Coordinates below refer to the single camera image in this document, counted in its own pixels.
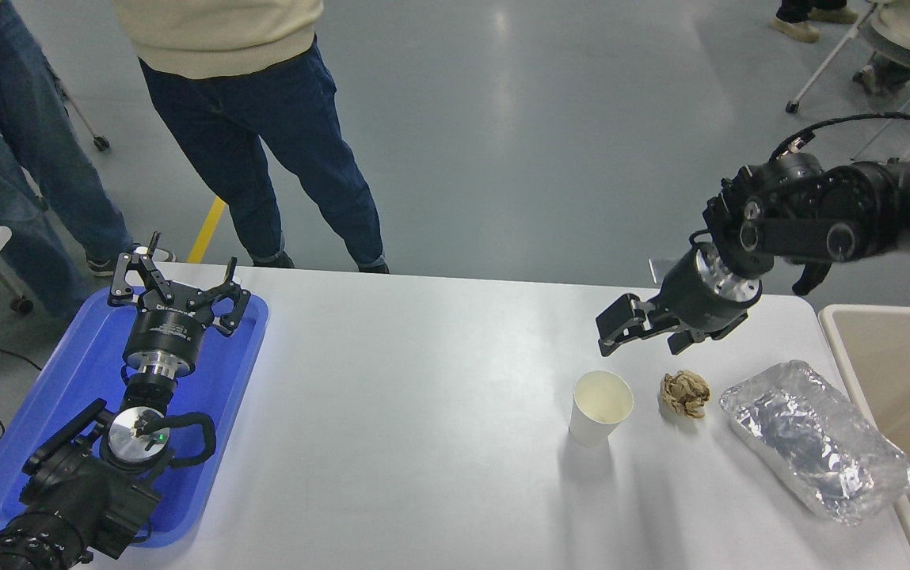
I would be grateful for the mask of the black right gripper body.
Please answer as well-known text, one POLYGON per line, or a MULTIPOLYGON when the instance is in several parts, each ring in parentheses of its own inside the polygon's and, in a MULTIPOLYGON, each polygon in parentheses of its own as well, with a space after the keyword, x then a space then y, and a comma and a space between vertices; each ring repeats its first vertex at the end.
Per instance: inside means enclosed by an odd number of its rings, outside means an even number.
POLYGON ((657 305, 689 331, 721 339, 747 317, 748 279, 729 269, 718 248, 690 248, 662 279, 657 305))

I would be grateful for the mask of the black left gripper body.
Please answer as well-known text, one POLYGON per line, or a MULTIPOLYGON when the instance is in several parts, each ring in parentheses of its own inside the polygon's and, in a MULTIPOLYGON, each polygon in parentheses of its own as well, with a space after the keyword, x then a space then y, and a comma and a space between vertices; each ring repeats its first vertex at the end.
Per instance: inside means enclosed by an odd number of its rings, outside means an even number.
POLYGON ((137 296, 135 324, 123 350, 123 361, 132 366, 148 354, 172 355, 179 366, 195 366, 205 329, 215 315, 211 299, 196 287, 173 287, 171 300, 160 290, 137 296))

